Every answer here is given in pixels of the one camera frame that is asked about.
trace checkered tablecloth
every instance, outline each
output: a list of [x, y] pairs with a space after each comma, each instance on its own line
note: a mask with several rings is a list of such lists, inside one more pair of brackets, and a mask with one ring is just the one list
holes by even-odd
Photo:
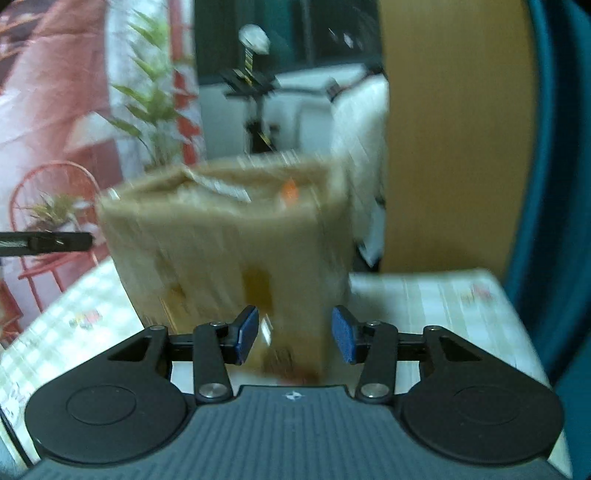
[[[421, 333], [441, 325], [548, 384], [531, 341], [496, 279], [472, 270], [437, 275], [351, 275], [348, 306], [361, 320], [392, 323], [401, 332]], [[37, 458], [22, 414], [27, 398], [44, 383], [142, 329], [111, 260], [87, 273], [51, 305], [0, 358], [0, 405], [27, 452]], [[173, 382], [191, 392], [190, 364], [173, 370]], [[332, 362], [327, 382], [353, 387], [361, 366]], [[396, 392], [419, 381], [418, 366], [401, 362]], [[234, 378], [257, 383], [253, 376]], [[273, 383], [266, 379], [266, 384]], [[6, 441], [0, 429], [0, 439]], [[564, 435], [550, 461], [571, 476]]]
[[[24, 407], [43, 384], [139, 332], [111, 260], [88, 272], [56, 300], [0, 357], [0, 406], [32, 459], [38, 459], [24, 424]], [[0, 439], [20, 458], [0, 426]]]

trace blue gripper pad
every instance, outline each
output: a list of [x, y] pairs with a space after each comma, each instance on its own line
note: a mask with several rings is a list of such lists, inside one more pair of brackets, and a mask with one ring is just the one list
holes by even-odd
[[236, 358], [239, 360], [239, 364], [242, 365], [246, 362], [246, 357], [248, 357], [248, 353], [251, 351], [252, 344], [254, 343], [256, 336], [258, 334], [259, 328], [259, 314], [258, 309], [253, 308], [240, 331], [238, 332], [238, 341], [236, 343]]
[[333, 308], [332, 311], [332, 334], [343, 361], [348, 364], [354, 363], [356, 349], [355, 327], [343, 317], [343, 313], [338, 307]]

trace green plant leaf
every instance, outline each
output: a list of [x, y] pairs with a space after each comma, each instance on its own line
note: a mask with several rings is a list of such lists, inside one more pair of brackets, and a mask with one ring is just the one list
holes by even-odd
[[174, 109], [172, 97], [166, 95], [162, 90], [154, 88], [148, 105], [148, 113], [154, 122], [167, 122], [178, 116]]
[[35, 219], [37, 229], [55, 230], [66, 222], [75, 220], [77, 197], [67, 193], [57, 195], [41, 194], [41, 202], [27, 207]]
[[126, 122], [125, 120], [121, 120], [119, 118], [108, 118], [106, 120], [114, 127], [117, 127], [119, 130], [123, 130], [123, 132], [131, 135], [132, 137], [140, 138], [142, 135], [142, 132], [139, 130], [139, 128], [135, 127], [129, 122]]
[[151, 34], [156, 46], [165, 47], [168, 44], [168, 22], [166, 20], [157, 21], [151, 29]]
[[115, 90], [117, 90], [118, 92], [121, 92], [124, 95], [127, 95], [128, 97], [133, 98], [134, 100], [139, 102], [141, 105], [143, 105], [143, 106], [148, 105], [148, 99], [141, 92], [138, 92], [137, 90], [133, 90], [133, 88], [129, 88], [125, 85], [112, 85], [112, 87]]
[[144, 22], [146, 22], [147, 25], [149, 25], [150, 27], [153, 27], [156, 24], [156, 20], [153, 19], [152, 17], [149, 17], [146, 14], [143, 14], [142, 12], [139, 12], [137, 10], [134, 10], [135, 14], [140, 17]]
[[131, 47], [131, 50], [134, 52], [134, 55], [137, 58], [139, 58], [140, 60], [145, 59], [145, 57], [144, 57], [145, 52], [136, 42], [130, 42], [129, 46]]
[[129, 26], [131, 28], [133, 28], [137, 33], [139, 33], [142, 37], [144, 37], [148, 43], [150, 43], [154, 47], [158, 47], [158, 44], [156, 43], [156, 39], [154, 38], [154, 36], [152, 35], [151, 32], [146, 30], [144, 27], [140, 27], [139, 25], [136, 25], [135, 23], [130, 22]]
[[141, 108], [136, 107], [135, 105], [125, 105], [125, 108], [127, 108], [127, 110], [129, 110], [131, 115], [133, 115], [134, 117], [139, 118], [144, 122], [153, 123], [149, 113], [145, 110], [142, 110]]
[[158, 71], [156, 71], [155, 68], [152, 67], [152, 65], [143, 61], [142, 59], [134, 59], [134, 62], [139, 68], [141, 68], [144, 71], [144, 73], [148, 77], [150, 77], [150, 80], [152, 80], [153, 82], [158, 80], [158, 77], [160, 76], [160, 74]]

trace small plant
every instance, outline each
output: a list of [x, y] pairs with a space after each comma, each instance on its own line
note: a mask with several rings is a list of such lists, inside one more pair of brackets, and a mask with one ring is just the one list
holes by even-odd
[[181, 154], [182, 142], [189, 142], [180, 135], [174, 124], [179, 116], [174, 106], [171, 78], [173, 65], [168, 56], [168, 24], [166, 18], [151, 18], [135, 11], [138, 23], [129, 26], [138, 34], [131, 44], [131, 59], [145, 74], [149, 83], [144, 90], [127, 85], [112, 85], [127, 98], [125, 108], [134, 123], [121, 118], [108, 121], [121, 131], [137, 138], [146, 148], [149, 171], [170, 165]]
[[76, 202], [78, 198], [60, 193], [57, 195], [41, 194], [42, 201], [27, 207], [35, 220], [36, 230], [56, 230], [67, 222], [76, 221]]

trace teal curtain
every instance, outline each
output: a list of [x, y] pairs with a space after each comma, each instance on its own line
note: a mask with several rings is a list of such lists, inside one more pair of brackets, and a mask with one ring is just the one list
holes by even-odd
[[301, 15], [299, 0], [255, 0], [254, 23], [262, 27], [271, 40], [268, 58], [260, 61], [268, 62], [273, 70], [304, 61], [295, 38], [294, 18], [298, 18], [295, 14]]
[[529, 0], [538, 134], [506, 292], [566, 412], [574, 480], [591, 474], [591, 14]]

